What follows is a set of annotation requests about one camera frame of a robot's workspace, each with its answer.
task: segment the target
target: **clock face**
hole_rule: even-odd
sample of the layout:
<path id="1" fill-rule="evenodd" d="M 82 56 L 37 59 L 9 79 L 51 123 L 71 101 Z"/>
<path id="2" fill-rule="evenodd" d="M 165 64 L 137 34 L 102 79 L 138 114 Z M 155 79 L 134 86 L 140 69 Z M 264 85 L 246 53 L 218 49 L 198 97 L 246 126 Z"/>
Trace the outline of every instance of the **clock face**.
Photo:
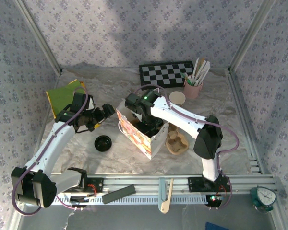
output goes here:
<path id="1" fill-rule="evenodd" d="M 275 193 L 267 188 L 258 187 L 257 196 L 258 199 L 267 206 L 273 204 L 276 200 Z"/>

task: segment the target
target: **table surface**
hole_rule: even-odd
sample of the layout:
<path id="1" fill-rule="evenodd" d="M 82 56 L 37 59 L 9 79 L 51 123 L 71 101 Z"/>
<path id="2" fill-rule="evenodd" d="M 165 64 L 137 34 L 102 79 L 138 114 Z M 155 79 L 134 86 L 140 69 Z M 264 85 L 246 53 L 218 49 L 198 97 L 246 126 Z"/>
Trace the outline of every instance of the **table surface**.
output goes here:
<path id="1" fill-rule="evenodd" d="M 88 93 L 93 95 L 95 104 L 102 106 L 109 103 L 116 107 L 129 93 L 140 87 L 138 69 L 82 69 L 64 70 L 58 87 L 62 87 L 78 79 L 86 84 Z M 183 91 L 182 87 L 167 89 Z M 245 140 L 240 127 L 231 91 L 224 76 L 208 73 L 204 86 L 196 99 L 187 99 L 183 108 L 203 116 L 215 115 L 221 125 L 231 128 L 240 139 L 240 146 L 232 153 L 220 158 L 220 165 L 226 174 L 251 174 L 251 166 L 245 148 Z M 129 173 L 129 174 L 201 174 L 203 167 L 201 158 L 194 151 L 195 140 L 185 134 L 190 147 L 182 155 L 170 154 L 164 146 L 151 160 L 133 145 L 118 129 L 117 115 L 107 119 L 93 132 L 75 135 L 59 156 L 53 172 L 60 173 L 69 167 L 87 170 L 94 173 Z M 42 142 L 46 139 L 54 123 L 49 115 Z M 98 152 L 94 147 L 95 139 L 107 135 L 112 139 L 112 147 L 107 152 Z M 232 148 L 235 139 L 223 131 L 222 150 Z"/>

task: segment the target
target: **cardboard box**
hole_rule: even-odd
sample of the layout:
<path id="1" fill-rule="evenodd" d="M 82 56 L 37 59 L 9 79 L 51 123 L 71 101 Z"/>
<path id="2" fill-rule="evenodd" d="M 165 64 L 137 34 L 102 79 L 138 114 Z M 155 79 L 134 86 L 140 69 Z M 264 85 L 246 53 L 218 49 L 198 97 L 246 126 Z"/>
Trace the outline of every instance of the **cardboard box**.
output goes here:
<path id="1" fill-rule="evenodd" d="M 141 133 L 133 124 L 139 122 L 137 117 L 132 115 L 132 111 L 125 107 L 123 100 L 116 108 L 117 115 L 120 120 L 120 126 L 124 135 L 135 144 L 142 153 L 149 159 L 152 159 L 155 154 L 164 146 L 168 136 L 168 122 L 164 123 L 159 132 L 149 138 Z"/>

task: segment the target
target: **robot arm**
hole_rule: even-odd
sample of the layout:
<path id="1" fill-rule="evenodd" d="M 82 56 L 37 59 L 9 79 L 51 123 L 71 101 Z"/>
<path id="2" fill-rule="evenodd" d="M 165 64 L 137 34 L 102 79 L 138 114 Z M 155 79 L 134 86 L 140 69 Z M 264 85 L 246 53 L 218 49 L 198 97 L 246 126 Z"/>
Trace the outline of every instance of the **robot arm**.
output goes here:
<path id="1" fill-rule="evenodd" d="M 87 175 L 84 170 L 69 168 L 63 174 L 55 176 L 51 176 L 51 172 L 63 148 L 77 133 L 80 126 L 86 126 L 88 131 L 92 132 L 106 118 L 115 113 L 114 108 L 110 104 L 104 104 L 102 110 L 98 107 L 95 108 L 93 97 L 91 95 L 88 97 L 90 100 L 87 101 L 84 110 L 57 132 L 62 125 L 80 110 L 85 102 L 85 94 L 75 93 L 72 104 L 66 106 L 57 115 L 56 123 L 53 125 L 50 134 L 33 158 L 23 168 L 15 167 L 12 172 L 14 188 L 17 187 L 19 178 L 25 171 L 36 163 L 16 188 L 16 200 L 40 207 L 49 207 L 58 193 L 70 188 L 83 190 L 87 187 Z M 47 147 L 47 150 L 37 160 L 45 147 Z"/>
<path id="2" fill-rule="evenodd" d="M 172 103 L 170 103 L 170 105 L 187 116 L 218 123 L 218 119 L 212 115 L 206 118 L 193 114 Z M 177 114 L 168 106 L 165 97 L 153 90 L 148 90 L 142 97 L 131 93 L 126 98 L 125 106 L 133 112 L 140 114 L 142 116 L 142 122 L 148 126 L 154 121 L 153 117 L 158 117 L 189 133 L 191 137 L 196 139 L 193 149 L 202 159 L 204 178 L 214 182 L 219 177 L 216 152 L 221 146 L 221 140 L 223 138 L 220 128 L 198 123 Z"/>

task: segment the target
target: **blue object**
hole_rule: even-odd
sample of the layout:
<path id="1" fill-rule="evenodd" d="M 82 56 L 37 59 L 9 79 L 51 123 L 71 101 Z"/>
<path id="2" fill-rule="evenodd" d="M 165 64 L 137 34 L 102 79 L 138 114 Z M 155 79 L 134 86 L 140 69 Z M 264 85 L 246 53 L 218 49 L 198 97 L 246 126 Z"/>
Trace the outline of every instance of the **blue object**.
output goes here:
<path id="1" fill-rule="evenodd" d="M 229 229 L 207 222 L 205 230 L 229 230 Z"/>

